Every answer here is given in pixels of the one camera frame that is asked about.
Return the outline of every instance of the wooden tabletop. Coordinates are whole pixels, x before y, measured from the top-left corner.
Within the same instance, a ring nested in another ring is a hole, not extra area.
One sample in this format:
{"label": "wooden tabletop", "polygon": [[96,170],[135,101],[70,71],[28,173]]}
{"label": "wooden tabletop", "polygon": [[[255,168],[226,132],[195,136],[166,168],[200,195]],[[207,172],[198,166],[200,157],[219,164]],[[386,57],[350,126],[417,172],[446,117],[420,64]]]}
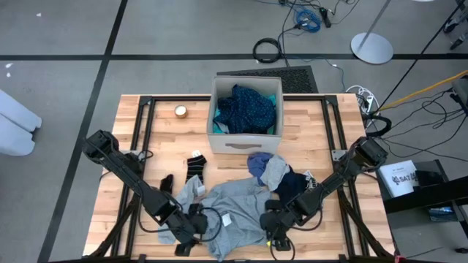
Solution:
{"label": "wooden tabletop", "polygon": [[[123,95],[118,106],[112,133],[120,142],[121,150],[128,150],[137,115],[138,95]],[[337,94],[341,121],[347,145],[365,135],[358,104],[353,94]],[[185,105],[189,115],[178,119],[174,115],[177,105]],[[159,186],[160,180],[173,174],[175,183],[173,195],[183,188],[186,180],[186,160],[192,157],[193,150],[200,150],[207,164],[203,173],[205,186],[210,191],[215,185],[229,181],[250,178],[245,155],[212,154],[206,136],[206,123],[209,102],[157,102],[152,125],[149,150],[154,157],[146,162],[144,179],[152,186]],[[336,125],[333,110],[329,107],[334,137]],[[148,107],[143,113],[140,140],[137,149],[142,148]],[[277,154],[282,156],[295,172],[310,170],[313,176],[322,181],[332,173],[328,140],[322,108],[319,102],[284,102],[284,134]],[[118,205],[123,183],[109,174],[101,180],[96,204],[89,227],[83,255],[90,254],[105,239],[116,222]],[[366,176],[359,176],[356,189],[361,205],[363,221],[382,245],[393,253],[394,247],[377,182]],[[318,216],[304,227],[314,226]],[[142,214],[143,225],[156,229],[157,224],[147,214]],[[360,254],[358,235],[352,223],[356,253]],[[120,254],[124,253],[127,228],[123,230]],[[132,257],[146,254],[148,259],[214,259],[204,245],[192,249],[189,258],[174,256],[176,245],[162,245],[157,234],[148,234],[139,227],[136,229]],[[300,232],[291,229],[288,236],[294,242],[296,259],[338,259],[339,254],[347,254],[343,226],[336,192],[325,199],[323,222],[313,232]],[[274,251],[279,259],[290,259],[292,251]],[[232,251],[226,259],[272,259],[266,246],[247,246]]]}

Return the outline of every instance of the striped sock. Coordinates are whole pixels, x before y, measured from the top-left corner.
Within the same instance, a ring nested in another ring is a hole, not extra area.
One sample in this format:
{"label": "striped sock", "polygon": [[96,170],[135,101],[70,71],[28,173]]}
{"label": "striped sock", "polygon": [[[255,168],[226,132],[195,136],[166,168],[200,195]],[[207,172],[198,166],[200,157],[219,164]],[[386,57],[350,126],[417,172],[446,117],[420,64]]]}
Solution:
{"label": "striped sock", "polygon": [[187,159],[187,165],[189,166],[189,169],[187,171],[187,179],[185,182],[187,182],[194,175],[198,175],[200,181],[203,183],[203,168],[205,167],[205,164],[206,159],[203,157],[203,155]]}

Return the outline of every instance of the sock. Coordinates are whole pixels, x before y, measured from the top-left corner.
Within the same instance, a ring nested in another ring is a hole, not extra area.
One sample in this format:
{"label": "sock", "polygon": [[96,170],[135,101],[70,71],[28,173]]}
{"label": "sock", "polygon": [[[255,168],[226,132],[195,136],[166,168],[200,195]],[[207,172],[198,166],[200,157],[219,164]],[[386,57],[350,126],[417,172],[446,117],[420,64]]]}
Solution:
{"label": "sock", "polygon": [[173,194],[173,182],[174,182],[174,175],[168,175],[166,178],[161,180],[161,186],[159,190],[166,191],[169,194]]}
{"label": "sock", "polygon": [[187,171],[187,179],[185,182],[190,180],[195,175],[198,175],[200,181],[203,183],[203,168],[205,167],[206,159],[203,155],[187,159],[187,165],[189,169]]}

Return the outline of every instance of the storage box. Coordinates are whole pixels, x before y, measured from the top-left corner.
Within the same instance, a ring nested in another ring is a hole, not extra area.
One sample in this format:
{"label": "storage box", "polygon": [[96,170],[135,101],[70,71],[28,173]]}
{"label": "storage box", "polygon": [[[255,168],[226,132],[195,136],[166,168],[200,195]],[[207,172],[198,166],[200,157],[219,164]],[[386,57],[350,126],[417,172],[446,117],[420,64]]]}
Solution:
{"label": "storage box", "polygon": [[[276,123],[274,133],[269,134],[215,134],[213,118],[218,98],[232,96],[234,85],[253,88],[263,96],[276,94]],[[279,77],[219,76],[213,80],[208,125],[208,141],[213,153],[250,154],[275,153],[283,135],[283,88]]]}

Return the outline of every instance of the white storage box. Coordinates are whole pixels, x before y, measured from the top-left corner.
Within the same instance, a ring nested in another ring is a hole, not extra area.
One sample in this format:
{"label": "white storage box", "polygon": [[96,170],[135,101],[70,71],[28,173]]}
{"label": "white storage box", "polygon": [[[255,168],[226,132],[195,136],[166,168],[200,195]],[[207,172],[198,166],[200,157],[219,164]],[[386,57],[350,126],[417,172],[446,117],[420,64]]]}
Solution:
{"label": "white storage box", "polygon": [[[263,96],[276,94],[276,123],[274,133],[269,134],[215,134],[213,118],[218,98],[232,95],[234,85],[252,88]],[[236,77],[219,76],[213,80],[208,125],[208,141],[213,153],[250,154],[256,152],[275,153],[283,135],[283,87],[279,77]]]}

